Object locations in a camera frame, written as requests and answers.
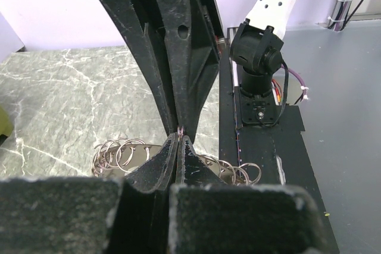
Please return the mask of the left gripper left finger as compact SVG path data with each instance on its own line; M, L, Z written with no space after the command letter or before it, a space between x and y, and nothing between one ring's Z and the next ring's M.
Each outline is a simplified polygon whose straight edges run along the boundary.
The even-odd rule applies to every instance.
M167 253L179 137L122 178L1 180L2 253Z

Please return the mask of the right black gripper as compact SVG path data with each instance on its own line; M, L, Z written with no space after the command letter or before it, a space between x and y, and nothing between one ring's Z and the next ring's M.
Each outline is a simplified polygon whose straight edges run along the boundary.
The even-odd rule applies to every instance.
M195 140L224 40L216 0L99 1L148 83L165 132L178 126Z

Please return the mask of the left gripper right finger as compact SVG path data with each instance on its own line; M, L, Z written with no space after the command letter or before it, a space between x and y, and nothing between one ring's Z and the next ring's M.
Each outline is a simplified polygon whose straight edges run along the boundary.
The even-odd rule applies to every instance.
M170 253L325 253L326 234L301 187L232 186L179 140L169 195Z

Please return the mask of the metal keyring disc with rings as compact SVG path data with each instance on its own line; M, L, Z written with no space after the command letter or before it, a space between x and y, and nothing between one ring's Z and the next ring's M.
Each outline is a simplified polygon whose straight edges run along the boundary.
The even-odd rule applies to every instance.
M161 149L141 139L108 139L95 146L91 173L94 177L124 177L150 160ZM255 163L234 166L211 155L201 154L201 161L219 178L231 185L254 185L260 182L262 170Z

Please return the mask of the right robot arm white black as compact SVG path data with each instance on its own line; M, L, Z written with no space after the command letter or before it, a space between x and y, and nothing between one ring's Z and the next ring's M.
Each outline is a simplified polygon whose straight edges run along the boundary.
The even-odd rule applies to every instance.
M226 54L265 96L283 64L286 23L296 0L258 0L229 48L216 0L99 0L136 60L167 134L194 139L201 109Z

